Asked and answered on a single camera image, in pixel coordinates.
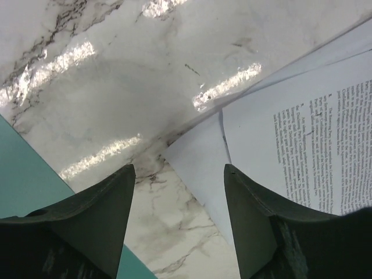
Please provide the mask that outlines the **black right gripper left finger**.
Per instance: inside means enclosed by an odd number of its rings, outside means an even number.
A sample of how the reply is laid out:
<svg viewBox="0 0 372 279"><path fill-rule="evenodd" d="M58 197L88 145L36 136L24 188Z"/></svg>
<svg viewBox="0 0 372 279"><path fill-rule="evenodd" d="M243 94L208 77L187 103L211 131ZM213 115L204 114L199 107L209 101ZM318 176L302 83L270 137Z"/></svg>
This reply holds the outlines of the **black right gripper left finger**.
<svg viewBox="0 0 372 279"><path fill-rule="evenodd" d="M1 278L116 278L135 186L133 164L24 217L1 219Z"/></svg>

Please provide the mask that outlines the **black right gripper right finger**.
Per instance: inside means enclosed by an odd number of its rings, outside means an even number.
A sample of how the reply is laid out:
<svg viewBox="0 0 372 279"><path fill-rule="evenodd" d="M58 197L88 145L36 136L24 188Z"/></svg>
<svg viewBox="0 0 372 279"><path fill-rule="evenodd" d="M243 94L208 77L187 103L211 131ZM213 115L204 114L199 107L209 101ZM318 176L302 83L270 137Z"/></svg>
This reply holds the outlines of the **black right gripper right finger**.
<svg viewBox="0 0 372 279"><path fill-rule="evenodd" d="M371 208L323 213L265 188L235 166L224 189L241 278L370 278Z"/></svg>

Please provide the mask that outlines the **teal plastic folder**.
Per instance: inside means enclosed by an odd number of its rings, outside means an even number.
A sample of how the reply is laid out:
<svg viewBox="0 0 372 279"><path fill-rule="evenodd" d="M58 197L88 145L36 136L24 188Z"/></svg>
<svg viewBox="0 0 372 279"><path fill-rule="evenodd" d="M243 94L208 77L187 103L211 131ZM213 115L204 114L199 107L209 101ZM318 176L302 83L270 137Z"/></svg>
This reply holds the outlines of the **teal plastic folder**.
<svg viewBox="0 0 372 279"><path fill-rule="evenodd" d="M1 219L24 217L73 195L42 157L1 120ZM116 278L153 278L153 273L124 245Z"/></svg>

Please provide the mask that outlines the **printed white paper sheets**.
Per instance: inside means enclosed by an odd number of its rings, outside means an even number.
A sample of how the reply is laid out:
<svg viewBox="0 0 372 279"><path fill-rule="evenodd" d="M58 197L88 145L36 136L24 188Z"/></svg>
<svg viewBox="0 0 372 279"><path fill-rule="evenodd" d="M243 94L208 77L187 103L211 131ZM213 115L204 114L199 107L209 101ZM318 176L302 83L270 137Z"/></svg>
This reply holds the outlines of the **printed white paper sheets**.
<svg viewBox="0 0 372 279"><path fill-rule="evenodd" d="M321 212L370 206L371 21L262 80L163 156L229 244L227 163Z"/></svg>

